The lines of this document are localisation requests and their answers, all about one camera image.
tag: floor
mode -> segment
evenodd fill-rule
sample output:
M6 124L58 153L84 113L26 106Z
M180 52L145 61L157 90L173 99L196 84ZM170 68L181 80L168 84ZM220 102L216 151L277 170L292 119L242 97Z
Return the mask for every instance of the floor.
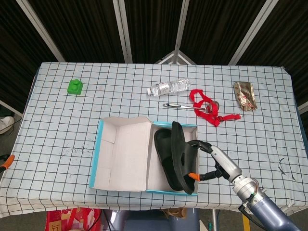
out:
M19 120L19 116L15 116L15 121ZM14 142L18 134L20 122L14 124L14 129L9 130L4 135L0 135L0 155L10 154ZM208 221L211 220L211 210L200 209L200 220L208 226ZM290 216L291 220L302 230L305 230L305 225L308 220L308 209L300 211ZM19 231L19 230L32 230L43 231L45 229L46 212L37 212L24 215L9 216L0 218L0 229L3 231ZM242 231L243 219L242 215L238 212L228 210L221 210L219 213L219 230L220 231ZM250 223L251 231L261 231L255 224Z

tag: grid pattern tablecloth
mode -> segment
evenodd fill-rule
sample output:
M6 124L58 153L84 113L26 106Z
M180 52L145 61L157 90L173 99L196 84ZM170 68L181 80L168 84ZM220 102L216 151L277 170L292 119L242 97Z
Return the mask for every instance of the grid pattern tablecloth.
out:
M218 128L194 111L166 109L162 103L192 105L188 91L148 96L156 82L188 77L192 89L205 90L220 104L220 115L241 113ZM158 64L43 63L39 69L13 154L16 161L0 185L0 217L91 206L109 209L168 207L224 208L241 204L223 178L201 182L197 197L108 192L88 187L100 118L145 116L151 121L198 125L198 138L218 146L256 178L287 214L306 208L308 160L295 110L290 76L279 67L186 66ZM67 94L71 79L81 79L81 95ZM233 92L235 81L253 83L258 109L243 112ZM199 171L214 170L200 152Z

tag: red lanyard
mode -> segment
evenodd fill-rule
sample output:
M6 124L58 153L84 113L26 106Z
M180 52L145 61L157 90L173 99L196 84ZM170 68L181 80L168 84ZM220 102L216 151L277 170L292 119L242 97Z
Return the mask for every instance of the red lanyard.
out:
M199 102L195 101L195 95L199 93L202 97L202 100ZM202 117L210 124L213 124L215 127L217 127L220 122L226 121L226 120L232 120L232 119L240 119L240 114L230 114L226 116L218 116L218 106L217 104L212 101L210 98L206 97L201 89L194 89L189 94L189 98L193 101L194 107L201 107L203 103L209 103L212 106L212 112L211 113L205 113L203 111L200 111L199 109L195 109L194 112L197 116Z

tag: green toy brick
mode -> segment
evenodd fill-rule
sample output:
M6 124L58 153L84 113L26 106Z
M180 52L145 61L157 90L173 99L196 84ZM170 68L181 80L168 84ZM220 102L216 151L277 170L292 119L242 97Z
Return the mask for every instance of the green toy brick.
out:
M82 86L83 86L83 84L80 80L78 80L78 79L71 80L69 82L67 92L69 94L80 95L81 90L82 90Z

